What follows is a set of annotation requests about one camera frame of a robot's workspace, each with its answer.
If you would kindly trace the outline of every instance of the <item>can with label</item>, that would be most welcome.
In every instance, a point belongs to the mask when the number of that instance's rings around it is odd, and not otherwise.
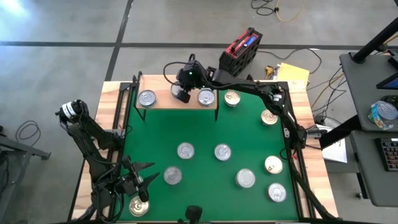
[[[149,202],[142,202],[139,196],[135,196],[131,199],[129,204],[129,210],[131,215],[135,217],[141,217],[148,212]]]
[[[195,154],[192,144],[183,142],[177,147],[177,154],[181,159],[191,159]]]
[[[178,184],[182,179],[182,172],[178,167],[170,166],[166,168],[163,175],[166,183],[170,185]]]
[[[270,174],[278,174],[282,171],[283,165],[281,159],[276,156],[267,157],[264,167]]]
[[[261,113],[261,123],[265,126],[271,126],[278,121],[278,116],[273,115],[271,111],[264,110]]]
[[[274,202],[283,202],[286,199],[286,190],[281,184],[273,183],[267,191],[269,198]]]
[[[235,107],[241,101],[241,96],[239,93],[229,90],[224,95],[225,103],[230,107]]]
[[[145,108],[153,107],[156,104],[156,95],[152,90],[144,90],[138,96],[138,101]]]
[[[211,106],[215,101],[215,94],[209,88],[202,88],[198,93],[198,102],[202,106]]]
[[[179,85],[176,85],[176,84],[173,84],[172,87],[170,88],[170,91],[172,92],[172,95],[174,97],[177,97],[178,93],[182,90],[183,89]]]
[[[221,161],[227,161],[231,157],[231,148],[227,144],[219,144],[214,149],[216,158]]]
[[[254,185],[256,182],[256,176],[254,176],[253,171],[249,169],[241,169],[236,174],[236,183],[245,189],[248,189]]]

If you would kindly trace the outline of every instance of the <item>gray floor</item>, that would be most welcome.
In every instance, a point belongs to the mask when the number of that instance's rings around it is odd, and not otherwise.
[[[0,1],[0,41],[115,42],[127,0]],[[298,11],[300,1],[281,1],[281,16]],[[262,17],[250,1],[135,0],[123,42],[229,43],[249,26],[264,34],[262,44],[363,45],[395,16],[393,0],[307,0],[294,22],[280,23],[275,15]],[[205,66],[218,66],[223,49],[122,48],[112,80],[130,80],[139,70],[159,74],[171,61],[186,61],[190,53]],[[291,50],[270,50],[285,56]],[[75,143],[58,125],[54,112],[65,102],[82,99],[94,116],[113,48],[0,46],[0,124],[13,138],[25,120],[38,122],[38,148],[51,152],[49,161],[33,158],[9,220],[53,223],[67,219],[82,162]],[[317,50],[323,63],[310,75],[310,87],[329,79],[347,50]],[[264,78],[264,67],[281,60],[258,53],[242,72]],[[285,62],[313,70],[318,59],[307,50]],[[167,73],[175,73],[171,66]],[[323,87],[308,92],[313,103]],[[316,109],[327,100],[327,90]],[[355,114],[349,92],[328,109],[328,116],[344,121]],[[377,208],[357,200],[354,175],[330,174],[339,214],[347,220],[394,223],[396,208]]]

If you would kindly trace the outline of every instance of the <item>wooden table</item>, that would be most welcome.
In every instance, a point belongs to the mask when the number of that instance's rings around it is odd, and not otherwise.
[[[308,101],[307,92],[305,91],[305,85],[301,81],[288,81],[290,89],[290,97],[292,100],[294,113],[298,120],[298,123],[304,128],[309,128],[314,125],[313,115]],[[114,112],[116,109],[116,102],[118,100],[120,82],[104,82],[103,89],[101,92],[101,98],[99,99],[99,105],[95,116],[95,121],[103,129],[112,129]],[[144,89],[145,82],[141,81],[140,91]],[[126,104],[122,105],[122,113],[120,121],[123,120],[123,111]],[[307,144],[311,146],[320,147],[318,140],[307,139]],[[101,151],[101,154],[105,157],[106,151]],[[305,167],[307,170],[308,180],[310,182],[310,188],[317,196],[322,205],[334,216],[338,216],[331,191],[328,174],[326,171],[325,163],[321,150],[306,147],[303,149],[303,156],[305,161]],[[83,171],[81,174],[80,182],[78,183],[78,192],[76,196],[75,204],[72,205],[73,213],[72,218],[78,218],[82,215],[87,207],[91,205],[91,181],[90,174],[88,172],[89,166],[85,162]],[[300,189],[300,198],[302,201],[303,212],[306,217],[308,216],[308,208],[306,203],[305,194]]]

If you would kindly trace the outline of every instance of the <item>white paper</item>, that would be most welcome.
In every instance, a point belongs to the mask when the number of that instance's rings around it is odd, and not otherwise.
[[[317,127],[322,130],[327,130],[328,132],[332,130],[332,128],[322,126],[317,124]],[[322,150],[323,158],[336,162],[344,162],[347,163],[347,153],[346,153],[346,142],[345,139],[342,139],[338,142],[335,142],[331,146],[328,146]]]

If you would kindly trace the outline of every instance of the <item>can lid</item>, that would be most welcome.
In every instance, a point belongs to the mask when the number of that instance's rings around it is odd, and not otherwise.
[[[283,202],[286,199],[286,190],[281,184],[273,183],[268,187],[268,196],[274,202]]]
[[[209,88],[202,88],[198,94],[198,102],[202,106],[211,106],[214,103],[214,92]]]
[[[170,91],[172,92],[172,95],[174,96],[174,97],[177,97],[177,95],[178,95],[178,93],[179,93],[179,91],[180,90],[183,90],[179,85],[172,85],[171,86],[171,88],[170,88]]]
[[[262,122],[271,125],[275,124],[278,121],[278,116],[273,115],[269,110],[264,110],[261,113],[261,120]]]
[[[265,161],[265,168],[271,174],[278,174],[282,171],[283,165],[281,159],[276,156],[269,156]]]
[[[191,159],[195,154],[192,144],[183,142],[177,147],[177,154],[181,159]]]
[[[156,103],[156,95],[152,90],[144,90],[139,94],[138,100],[143,107],[150,107]]]
[[[241,169],[236,175],[236,180],[241,187],[250,188],[256,182],[256,176],[249,169]]]
[[[231,157],[231,153],[231,148],[227,144],[219,144],[214,150],[217,159],[221,161],[227,161]]]
[[[164,171],[164,180],[170,185],[178,184],[181,179],[182,173],[178,167],[170,166]]]
[[[377,102],[377,112],[384,119],[396,119],[398,117],[397,108],[384,101]]]
[[[130,201],[129,209],[131,215],[141,217],[148,212],[149,202],[142,202],[139,196],[135,196]]]
[[[231,105],[236,105],[239,103],[239,101],[241,101],[241,96],[239,95],[239,93],[237,93],[233,90],[229,90],[225,93],[224,99],[225,99],[225,102],[227,102]]]

